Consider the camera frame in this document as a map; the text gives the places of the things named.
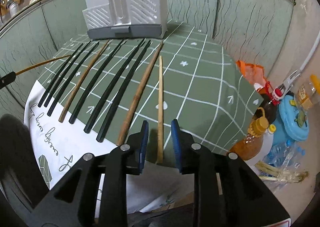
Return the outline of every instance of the bamboo chopstick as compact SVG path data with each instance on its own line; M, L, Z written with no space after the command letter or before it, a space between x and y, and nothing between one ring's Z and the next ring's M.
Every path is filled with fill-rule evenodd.
M157 163L163 161L163 65L159 57L159 96L158 96L158 155Z
M86 76L88 75L88 73L90 72L91 68L93 67L93 65L95 64L95 62L99 59L99 57L102 55L102 53L104 52L104 50L106 49L106 47L108 46L108 43L109 43L110 40L108 40L103 46L102 48L100 49L100 51L97 53L97 55L92 59L92 61L90 62L90 64L88 65L87 69L84 71L84 73L81 75L79 81L77 82L75 88L73 89L73 91L71 92L61 114L60 114L60 118L59 118L59 122L63 122L66 115L67 115L67 112L68 112L68 109L70 108L70 105L73 101L73 99L75 98L78 90L80 89L80 86L81 84L83 83L84 79L86 78Z
M129 131L129 127L130 127L130 123L132 121L132 118L133 118L133 115L137 109L137 106L139 104L139 100L141 98L141 95L143 93L143 89L145 87L145 85L147 84L147 81L149 79L149 76L150 76L150 73L155 65L155 62L159 56L159 53L161 51L161 48L163 46L163 41L161 41L161 43L159 44L158 48L157 48L157 51L154 53L153 57L152 57L152 60L151 62L149 63L148 67L146 68L146 71L144 72L143 74L143 77L141 79L141 82L136 90L136 93L133 97L133 100L132 100L132 103L131 103L131 106L127 112L127 116L126 118L124 119L123 121L123 124L121 126L121 130L120 130L120 133L119 133L119 136L118 136L118 140L117 140L117 143L116 145L117 146L120 146L120 145L123 145L124 144L124 141L127 137L127 134L128 134L128 131Z
M35 65L32 65L32 66L30 66L30 67L28 67L28 68L25 68L25 69L23 69L23 70L21 70L21 71L16 72L16 75L22 74L22 73L24 73L24 72L26 72L26 71L29 71L29 70L34 69L34 68L37 68L37 67L39 67L39 66L41 66L41 65L44 65L44 64L47 64L47 63L51 63L51 62L53 62L53 61L55 61L55 60L59 60L59 59L62 59L62 58L64 58L64 57L69 57L69 56L70 56L70 55L64 55L64 56L61 56L61 57L57 57L57 58L53 58L53 59L50 59L50 60L46 60L46 61L41 62L41 63L37 63L37 64L35 64Z

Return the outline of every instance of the plastic jar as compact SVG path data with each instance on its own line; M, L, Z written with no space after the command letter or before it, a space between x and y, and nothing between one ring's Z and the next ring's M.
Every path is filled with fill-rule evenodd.
M305 111L310 109L320 100L320 80L312 74L298 90L295 95L295 103L297 107L302 107Z

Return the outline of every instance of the amber liquid bottle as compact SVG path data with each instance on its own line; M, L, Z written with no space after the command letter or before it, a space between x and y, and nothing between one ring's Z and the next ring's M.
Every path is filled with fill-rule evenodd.
M242 160L249 160L260 152L263 142L262 135L269 127L263 108L258 109L262 110L263 116L250 123L247 136L236 143L229 151L238 154Z

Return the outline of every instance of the bottle label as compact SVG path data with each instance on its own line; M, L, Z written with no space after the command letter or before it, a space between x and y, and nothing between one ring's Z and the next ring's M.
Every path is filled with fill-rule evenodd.
M305 110L310 109L313 105L303 85L298 90L298 100Z

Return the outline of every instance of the table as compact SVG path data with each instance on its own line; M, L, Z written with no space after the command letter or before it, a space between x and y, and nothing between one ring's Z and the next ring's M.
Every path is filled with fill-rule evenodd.
M230 56L209 36L194 27L172 20L169 21L167 29L164 36L164 46L160 53L163 57L164 66L164 162L162 166L154 164L157 152L157 62L142 94L129 130L129 134L139 132L143 120L147 120L149 123L146 157L149 162L146 163L141 176L127 177L129 213L137 210L156 209L169 201L183 197L193 190L193 176L179 175L177 169L174 168L175 160L170 131L171 121L174 118L178 119L179 125L184 131L193 136L195 142L201 143L212 152L225 154L246 135L252 115L262 101L260 95L239 73ZM87 35L80 34L66 42L55 56L70 54L80 43L86 43L89 40ZM140 41L141 39L130 39L116 53L97 80L73 125L68 122L71 115L70 111L73 111L83 90L99 69L103 60L116 47L119 40L114 39L103 56L95 63L81 85L63 123L58 122L60 113L68 95L75 87L79 75L85 71L90 63L91 57L86 59L76 76L71 80L51 117L48 117L46 113L52 100L47 108L43 106L38 108L36 103L55 75L55 71L65 60L60 59L45 66L30 92L26 105L29 108L25 110L25 124L30 128L35 156L39 160L39 166L50 188L83 154L91 152L98 156L109 153L115 147L114 143L117 140L120 127L136 88L160 40L151 40L152 44L124 93L107 132L106 140L98 143L95 140L97 132L110 103L113 101L135 58L130 61L128 68L125 69L111 92L93 130L86 134L83 129L93 107L99 101L109 82ZM92 55L98 52L103 42L100 43ZM75 61L66 78L92 46L93 43Z

